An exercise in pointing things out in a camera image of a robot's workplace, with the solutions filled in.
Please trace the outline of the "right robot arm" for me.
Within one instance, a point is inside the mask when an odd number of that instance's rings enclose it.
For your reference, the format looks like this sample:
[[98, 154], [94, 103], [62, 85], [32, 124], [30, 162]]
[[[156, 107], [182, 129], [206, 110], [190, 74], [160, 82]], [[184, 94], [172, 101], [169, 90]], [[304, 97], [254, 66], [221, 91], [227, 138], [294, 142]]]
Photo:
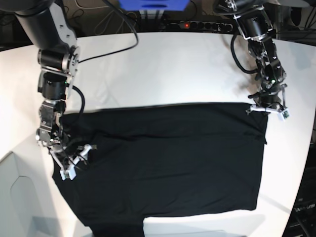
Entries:
[[81, 97], [82, 115], [85, 99], [73, 85], [77, 73], [80, 48], [77, 36], [67, 20], [60, 0], [2, 0], [0, 9], [15, 15], [31, 42], [39, 49], [38, 63], [41, 73], [38, 92], [44, 101], [39, 108], [40, 125], [37, 142], [46, 147], [60, 167], [62, 180], [76, 177], [77, 164], [88, 162], [92, 145], [78, 147], [78, 153], [69, 155], [69, 135], [62, 124], [66, 99], [74, 89]]

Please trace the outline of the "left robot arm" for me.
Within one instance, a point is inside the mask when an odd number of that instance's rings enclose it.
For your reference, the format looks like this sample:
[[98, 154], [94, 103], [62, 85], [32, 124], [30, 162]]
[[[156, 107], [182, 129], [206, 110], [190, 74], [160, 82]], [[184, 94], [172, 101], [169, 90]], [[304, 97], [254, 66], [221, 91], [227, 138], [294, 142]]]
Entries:
[[[290, 116], [285, 103], [286, 72], [270, 35], [273, 26], [264, 3], [263, 0], [216, 0], [213, 11], [235, 20], [237, 32], [234, 33], [230, 44], [233, 59], [244, 73], [254, 74], [260, 85], [257, 92], [248, 96], [254, 104], [246, 112], [277, 114], [280, 120], [285, 121]], [[248, 42], [248, 51], [256, 61], [256, 69], [247, 70], [238, 61], [234, 49], [238, 35]]]

